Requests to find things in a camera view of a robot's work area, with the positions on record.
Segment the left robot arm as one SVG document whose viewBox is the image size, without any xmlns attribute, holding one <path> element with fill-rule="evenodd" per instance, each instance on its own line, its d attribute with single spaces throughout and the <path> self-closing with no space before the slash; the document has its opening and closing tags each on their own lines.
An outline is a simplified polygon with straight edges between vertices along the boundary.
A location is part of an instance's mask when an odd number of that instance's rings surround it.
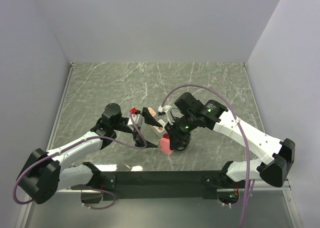
<svg viewBox="0 0 320 228">
<path fill-rule="evenodd" d="M 82 137 L 50 151 L 38 148 L 30 154 L 16 179 L 14 201 L 23 204 L 17 198 L 18 187 L 37 204 L 48 201 L 57 191 L 72 186 L 81 185 L 103 193 L 104 179 L 95 165 L 84 162 L 73 167 L 72 164 L 113 142 L 124 145 L 124 142 L 117 140 L 117 131 L 132 135 L 134 144 L 128 144 L 127 147 L 138 150 L 155 148 L 156 145 L 142 135 L 143 124 L 163 127 L 146 107 L 142 110 L 132 108 L 129 116 L 123 117 L 119 104 L 106 105 L 95 126 Z"/>
</svg>

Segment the pink cube socket adapter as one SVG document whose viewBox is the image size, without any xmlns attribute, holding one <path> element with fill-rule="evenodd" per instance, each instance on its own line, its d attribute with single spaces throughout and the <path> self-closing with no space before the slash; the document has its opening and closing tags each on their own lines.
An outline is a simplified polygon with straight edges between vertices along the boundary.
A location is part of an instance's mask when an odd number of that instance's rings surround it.
<svg viewBox="0 0 320 228">
<path fill-rule="evenodd" d="M 147 109 L 148 109 L 150 115 L 151 115 L 153 118 L 156 118 L 157 112 L 156 112 L 152 107 L 148 107 Z"/>
</svg>

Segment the pink plug adapter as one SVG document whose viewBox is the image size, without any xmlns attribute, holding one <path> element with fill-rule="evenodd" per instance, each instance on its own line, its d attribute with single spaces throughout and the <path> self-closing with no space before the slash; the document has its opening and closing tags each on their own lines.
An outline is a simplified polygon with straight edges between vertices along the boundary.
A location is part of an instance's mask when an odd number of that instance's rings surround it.
<svg viewBox="0 0 320 228">
<path fill-rule="evenodd" d="M 167 155 L 171 155 L 173 153 L 173 150 L 170 149 L 170 137 L 168 134 L 164 134 L 159 140 L 159 146 L 163 153 Z"/>
</svg>

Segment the white cube socket adapter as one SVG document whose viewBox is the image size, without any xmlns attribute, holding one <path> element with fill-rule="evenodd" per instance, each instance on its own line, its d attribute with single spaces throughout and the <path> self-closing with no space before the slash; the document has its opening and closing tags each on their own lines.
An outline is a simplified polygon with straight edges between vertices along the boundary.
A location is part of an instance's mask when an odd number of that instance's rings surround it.
<svg viewBox="0 0 320 228">
<path fill-rule="evenodd" d="M 166 123 L 162 119 L 158 120 L 158 123 L 160 123 L 162 127 L 153 126 L 152 128 L 159 139 L 161 139 L 165 134 L 167 134 L 167 131 L 165 130 Z"/>
</svg>

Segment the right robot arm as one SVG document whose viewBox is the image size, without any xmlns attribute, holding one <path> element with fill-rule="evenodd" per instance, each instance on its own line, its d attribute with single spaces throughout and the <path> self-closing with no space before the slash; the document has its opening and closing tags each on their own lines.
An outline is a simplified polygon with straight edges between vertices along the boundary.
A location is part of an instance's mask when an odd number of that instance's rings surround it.
<svg viewBox="0 0 320 228">
<path fill-rule="evenodd" d="M 169 149 L 183 151 L 190 143 L 191 132 L 207 128 L 220 133 L 249 149 L 256 159 L 249 162 L 228 161 L 220 171 L 219 181 L 224 187 L 231 187 L 248 179 L 263 180 L 274 187 L 282 187 L 295 161 L 296 144 L 269 136 L 251 126 L 216 100 L 203 104 L 191 93 L 183 93 L 175 107 L 182 116 L 173 118 L 165 125 L 169 137 Z"/>
</svg>

